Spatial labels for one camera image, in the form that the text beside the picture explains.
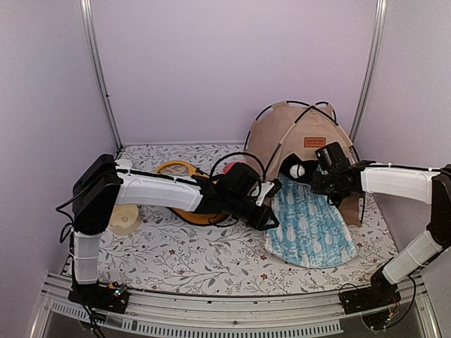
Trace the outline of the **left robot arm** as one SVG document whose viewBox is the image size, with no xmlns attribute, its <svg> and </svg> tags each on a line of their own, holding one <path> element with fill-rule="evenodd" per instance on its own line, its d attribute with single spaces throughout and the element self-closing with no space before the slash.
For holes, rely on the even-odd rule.
<svg viewBox="0 0 451 338">
<path fill-rule="evenodd" d="M 73 279 L 89 305 L 105 298 L 98 285 L 97 261 L 102 233 L 115 206 L 150 205 L 194 215 L 228 214 L 255 230 L 279 225 L 267 199 L 281 188 L 246 163 L 225 174 L 175 176 L 135 170 L 103 154 L 73 187 Z"/>
</svg>

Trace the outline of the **aluminium right corner post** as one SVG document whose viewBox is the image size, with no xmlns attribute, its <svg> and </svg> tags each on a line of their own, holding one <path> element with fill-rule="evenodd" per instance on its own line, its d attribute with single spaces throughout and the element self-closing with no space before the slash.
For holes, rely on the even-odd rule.
<svg viewBox="0 0 451 338">
<path fill-rule="evenodd" d="M 363 123 L 366 105 L 369 100 L 371 85 L 376 70 L 378 53 L 380 51 L 381 42 L 383 39 L 383 31 L 387 7 L 388 7 L 387 0 L 378 0 L 376 2 L 373 30 L 371 34 L 371 43 L 369 47 L 369 55 L 366 62 L 362 87 L 359 94 L 359 100 L 357 102 L 357 108 L 350 129 L 350 139 L 354 144 L 357 143 L 357 137 L 359 135 L 359 131 Z"/>
</svg>

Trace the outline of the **floral white table mat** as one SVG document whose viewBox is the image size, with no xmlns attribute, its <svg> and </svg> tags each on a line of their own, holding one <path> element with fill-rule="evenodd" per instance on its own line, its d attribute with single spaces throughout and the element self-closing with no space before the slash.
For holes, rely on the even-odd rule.
<svg viewBox="0 0 451 338">
<path fill-rule="evenodd" d="M 265 233 L 228 219 L 196 226 L 161 206 L 138 206 L 141 224 L 127 236 L 100 238 L 98 281 L 132 289 L 226 296 L 325 292 L 368 284 L 397 253 L 372 196 L 347 225 L 357 256 L 334 268 L 303 268 L 265 250 Z"/>
</svg>

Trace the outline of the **white pompom toy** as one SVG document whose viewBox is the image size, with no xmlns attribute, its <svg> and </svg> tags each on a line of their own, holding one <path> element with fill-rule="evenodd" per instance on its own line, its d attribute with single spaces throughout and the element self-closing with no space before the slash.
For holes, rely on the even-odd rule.
<svg viewBox="0 0 451 338">
<path fill-rule="evenodd" d="M 292 165 L 289 169 L 289 174 L 293 179 L 299 179 L 305 175 L 304 166 L 301 164 Z"/>
</svg>

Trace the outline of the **pink pet bowl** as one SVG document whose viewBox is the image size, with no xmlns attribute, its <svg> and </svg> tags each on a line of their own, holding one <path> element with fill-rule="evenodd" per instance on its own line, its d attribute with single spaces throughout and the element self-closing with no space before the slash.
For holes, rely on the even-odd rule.
<svg viewBox="0 0 451 338">
<path fill-rule="evenodd" d="M 246 163 L 244 161 L 235 161 L 235 162 L 230 162 L 230 163 L 226 163 L 226 165 L 223 168 L 223 174 L 227 174 L 230 171 L 232 171 L 233 173 L 238 173 L 238 172 L 242 172 L 244 167 L 245 167 Z"/>
</svg>

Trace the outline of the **blue snowman print cushion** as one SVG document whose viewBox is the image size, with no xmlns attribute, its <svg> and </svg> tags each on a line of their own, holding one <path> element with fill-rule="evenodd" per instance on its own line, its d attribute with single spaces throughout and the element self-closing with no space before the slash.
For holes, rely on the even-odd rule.
<svg viewBox="0 0 451 338">
<path fill-rule="evenodd" d="M 357 256 L 357 248 L 338 209 L 310 186 L 280 174 L 282 184 L 272 200 L 279 222 L 265 233 L 265 250 L 303 268 L 326 269 Z"/>
</svg>

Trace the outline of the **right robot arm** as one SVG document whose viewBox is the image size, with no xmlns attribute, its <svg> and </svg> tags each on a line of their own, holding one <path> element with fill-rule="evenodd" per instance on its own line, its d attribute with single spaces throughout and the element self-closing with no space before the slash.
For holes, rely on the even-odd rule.
<svg viewBox="0 0 451 338">
<path fill-rule="evenodd" d="M 311 190 L 338 205 L 351 194 L 371 194 L 400 250 L 371 277 L 364 300 L 379 307 L 398 282 L 450 247 L 450 165 L 420 168 L 375 161 L 351 163 L 334 142 L 316 150 L 320 171 Z"/>
</svg>

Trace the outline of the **cream paw print bowl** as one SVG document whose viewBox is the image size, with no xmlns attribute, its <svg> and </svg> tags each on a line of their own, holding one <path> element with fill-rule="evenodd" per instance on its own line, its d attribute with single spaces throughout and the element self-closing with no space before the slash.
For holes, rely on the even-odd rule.
<svg viewBox="0 0 451 338">
<path fill-rule="evenodd" d="M 140 212 L 136 205 L 116 205 L 113 207 L 108 228 L 115 235 L 127 236 L 135 232 L 140 224 Z"/>
</svg>

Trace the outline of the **yellow bear bowl stand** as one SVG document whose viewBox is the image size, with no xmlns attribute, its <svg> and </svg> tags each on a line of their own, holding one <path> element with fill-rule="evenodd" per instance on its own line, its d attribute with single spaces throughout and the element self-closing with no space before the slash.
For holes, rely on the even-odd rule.
<svg viewBox="0 0 451 338">
<path fill-rule="evenodd" d="M 162 196 L 153 195 L 152 198 L 156 199 L 152 199 L 151 204 L 171 209 L 179 218 L 191 225 L 202 227 L 218 225 L 229 215 L 224 212 L 198 213 L 202 194 L 196 178 L 203 180 L 209 176 L 184 161 L 169 161 L 160 165 L 155 175 L 150 177 L 150 182 L 156 184 L 155 193 L 162 193 Z"/>
</svg>

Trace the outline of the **white ceramic bowl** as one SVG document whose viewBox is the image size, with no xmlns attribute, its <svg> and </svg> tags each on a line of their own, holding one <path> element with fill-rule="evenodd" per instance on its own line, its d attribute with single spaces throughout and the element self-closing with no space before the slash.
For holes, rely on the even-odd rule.
<svg viewBox="0 0 451 338">
<path fill-rule="evenodd" d="M 128 159 L 122 158 L 122 159 L 115 160 L 115 164 L 118 167 L 122 167 L 122 168 L 132 168 L 132 161 L 128 160 Z"/>
</svg>

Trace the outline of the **aluminium front rail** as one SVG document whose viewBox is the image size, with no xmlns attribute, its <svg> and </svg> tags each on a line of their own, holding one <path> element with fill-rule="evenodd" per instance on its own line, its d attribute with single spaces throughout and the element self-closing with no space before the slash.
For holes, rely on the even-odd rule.
<svg viewBox="0 0 451 338">
<path fill-rule="evenodd" d="M 89 315 L 69 300 L 71 280 L 50 273 L 31 337 L 441 337 L 420 277 L 401 300 L 346 313 L 343 290 L 281 296 L 195 296 L 132 289 L 124 313 Z"/>
</svg>

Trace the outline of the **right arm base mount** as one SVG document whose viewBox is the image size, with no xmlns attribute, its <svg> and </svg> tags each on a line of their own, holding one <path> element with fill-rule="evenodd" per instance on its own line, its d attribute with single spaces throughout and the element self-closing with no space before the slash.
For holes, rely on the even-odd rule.
<svg viewBox="0 0 451 338">
<path fill-rule="evenodd" d="M 371 276 L 368 287 L 352 287 L 348 291 L 339 291 L 338 298 L 345 314 L 368 311 L 401 301 L 397 285 L 389 283 L 382 268 Z"/>
</svg>

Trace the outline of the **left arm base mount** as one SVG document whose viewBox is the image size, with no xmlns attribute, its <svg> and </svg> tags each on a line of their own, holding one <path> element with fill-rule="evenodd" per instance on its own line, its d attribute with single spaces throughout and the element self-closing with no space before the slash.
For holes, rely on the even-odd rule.
<svg viewBox="0 0 451 338">
<path fill-rule="evenodd" d="M 125 284 L 80 284 L 73 280 L 68 300 L 87 308 L 124 314 L 130 294 Z"/>
</svg>

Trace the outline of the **aluminium left corner post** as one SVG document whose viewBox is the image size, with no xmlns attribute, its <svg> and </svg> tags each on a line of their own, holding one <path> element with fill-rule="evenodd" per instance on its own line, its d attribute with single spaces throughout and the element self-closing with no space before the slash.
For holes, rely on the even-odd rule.
<svg viewBox="0 0 451 338">
<path fill-rule="evenodd" d="M 99 53 L 99 46 L 97 42 L 97 35 L 94 25 L 94 15 L 92 12 L 92 1 L 80 0 L 80 9 L 82 14 L 82 22 L 85 30 L 85 35 L 87 38 L 89 54 L 92 60 L 94 76 L 97 81 L 97 87 L 99 90 L 101 103 L 106 116 L 107 125 L 113 138 L 113 143 L 115 144 L 116 151 L 119 152 L 123 148 L 123 143 L 119 133 L 116 118 L 113 113 L 110 95 L 106 85 L 103 67 L 101 64 L 101 56 Z"/>
</svg>

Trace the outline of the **aluminium corner post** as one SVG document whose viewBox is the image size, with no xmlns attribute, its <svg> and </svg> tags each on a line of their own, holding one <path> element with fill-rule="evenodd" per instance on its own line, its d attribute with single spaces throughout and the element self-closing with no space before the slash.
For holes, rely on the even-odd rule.
<svg viewBox="0 0 451 338">
<path fill-rule="evenodd" d="M 82 22 L 85 30 L 85 35 L 87 38 L 89 54 L 92 60 L 94 76 L 97 81 L 97 87 L 99 90 L 101 103 L 106 116 L 107 125 L 113 138 L 113 143 L 115 144 L 116 151 L 119 152 L 123 148 L 123 143 L 119 133 L 116 118 L 113 113 L 110 95 L 106 85 L 103 67 L 101 64 L 101 56 L 99 53 L 99 46 L 97 42 L 97 35 L 94 25 L 94 15 L 92 12 L 92 1 L 80 0 L 80 9 L 82 14 Z"/>
<path fill-rule="evenodd" d="M 357 102 L 357 108 L 350 129 L 350 139 L 354 144 L 357 143 L 357 137 L 359 135 L 359 131 L 363 123 L 366 105 L 369 100 L 371 85 L 376 70 L 378 53 L 380 51 L 381 42 L 383 39 L 383 31 L 387 7 L 388 7 L 387 0 L 378 0 L 376 2 L 373 30 L 371 34 L 371 43 L 369 47 L 369 55 L 366 62 L 362 87 L 359 94 L 359 100 Z"/>
</svg>

